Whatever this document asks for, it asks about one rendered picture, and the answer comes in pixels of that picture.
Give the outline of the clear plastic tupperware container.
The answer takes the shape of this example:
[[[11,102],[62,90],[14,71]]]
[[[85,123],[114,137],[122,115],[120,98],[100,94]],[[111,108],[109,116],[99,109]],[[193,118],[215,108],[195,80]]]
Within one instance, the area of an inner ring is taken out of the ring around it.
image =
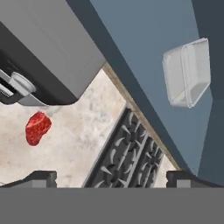
[[[200,38],[165,52],[162,65],[169,103],[193,108],[211,84],[208,39]]]

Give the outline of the red raw meat piece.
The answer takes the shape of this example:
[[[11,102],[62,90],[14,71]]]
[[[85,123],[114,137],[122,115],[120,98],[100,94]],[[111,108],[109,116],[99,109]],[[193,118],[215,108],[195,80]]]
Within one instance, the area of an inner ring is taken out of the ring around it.
[[[42,136],[51,128],[50,118],[41,111],[35,113],[25,126],[26,141],[30,146],[39,144]]]

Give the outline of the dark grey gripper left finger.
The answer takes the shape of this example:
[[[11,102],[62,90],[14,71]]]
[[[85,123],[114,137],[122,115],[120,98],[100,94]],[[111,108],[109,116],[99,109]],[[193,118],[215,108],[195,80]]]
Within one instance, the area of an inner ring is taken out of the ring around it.
[[[56,171],[33,171],[27,177],[1,185],[1,188],[56,188]]]

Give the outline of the blue open cabinet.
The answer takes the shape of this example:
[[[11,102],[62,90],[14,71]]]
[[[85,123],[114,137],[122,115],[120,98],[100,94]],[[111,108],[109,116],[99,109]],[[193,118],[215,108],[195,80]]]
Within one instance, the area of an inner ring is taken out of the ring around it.
[[[221,0],[67,0],[106,58],[111,80],[170,161],[224,186],[224,57],[211,52],[212,85],[192,109],[167,99],[164,52],[200,37]]]

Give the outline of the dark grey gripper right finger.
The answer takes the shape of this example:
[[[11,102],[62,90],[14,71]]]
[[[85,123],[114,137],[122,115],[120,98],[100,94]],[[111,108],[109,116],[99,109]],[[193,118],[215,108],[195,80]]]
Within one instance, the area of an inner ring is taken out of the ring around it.
[[[168,171],[166,173],[167,188],[203,188],[203,187],[220,187],[222,185],[216,185],[205,180],[202,180],[195,175],[186,171]]]

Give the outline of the grey and black countertop appliance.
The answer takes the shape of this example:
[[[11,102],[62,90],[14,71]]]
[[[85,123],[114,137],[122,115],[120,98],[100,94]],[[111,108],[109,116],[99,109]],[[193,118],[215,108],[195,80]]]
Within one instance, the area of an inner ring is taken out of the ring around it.
[[[67,0],[0,0],[0,102],[28,107],[76,103],[105,58]],[[13,72],[36,88],[22,96]]]

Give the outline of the white round appliance knob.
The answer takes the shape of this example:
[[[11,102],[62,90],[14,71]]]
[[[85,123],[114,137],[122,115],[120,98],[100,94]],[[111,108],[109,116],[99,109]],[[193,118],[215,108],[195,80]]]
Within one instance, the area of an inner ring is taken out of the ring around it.
[[[30,95],[36,91],[35,86],[20,73],[13,72],[9,84],[22,96]]]

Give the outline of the black hob with grates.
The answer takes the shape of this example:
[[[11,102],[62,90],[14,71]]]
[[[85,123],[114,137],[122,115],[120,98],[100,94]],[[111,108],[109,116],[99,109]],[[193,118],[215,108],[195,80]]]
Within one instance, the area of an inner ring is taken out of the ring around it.
[[[152,188],[163,152],[130,108],[125,108],[84,187]]]

